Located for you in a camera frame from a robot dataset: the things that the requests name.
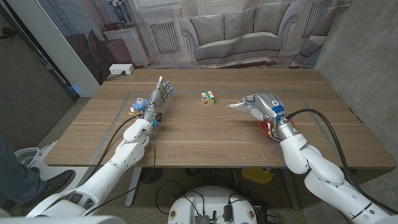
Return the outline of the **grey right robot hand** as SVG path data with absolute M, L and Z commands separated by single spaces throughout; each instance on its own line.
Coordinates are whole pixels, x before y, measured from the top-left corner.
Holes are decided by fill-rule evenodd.
M 287 118 L 281 99 L 275 94 L 255 93 L 245 96 L 236 105 L 236 109 L 250 113 L 269 139 L 281 142 L 298 134 L 293 122 Z

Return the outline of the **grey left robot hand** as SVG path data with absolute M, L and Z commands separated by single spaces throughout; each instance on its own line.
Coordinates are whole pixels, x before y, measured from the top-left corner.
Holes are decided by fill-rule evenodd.
M 162 119 L 163 107 L 173 93 L 174 87 L 171 82 L 163 82 L 163 77 L 160 76 L 149 98 L 148 105 L 145 107 L 142 119 L 150 122 L 153 126 L 157 126 Z

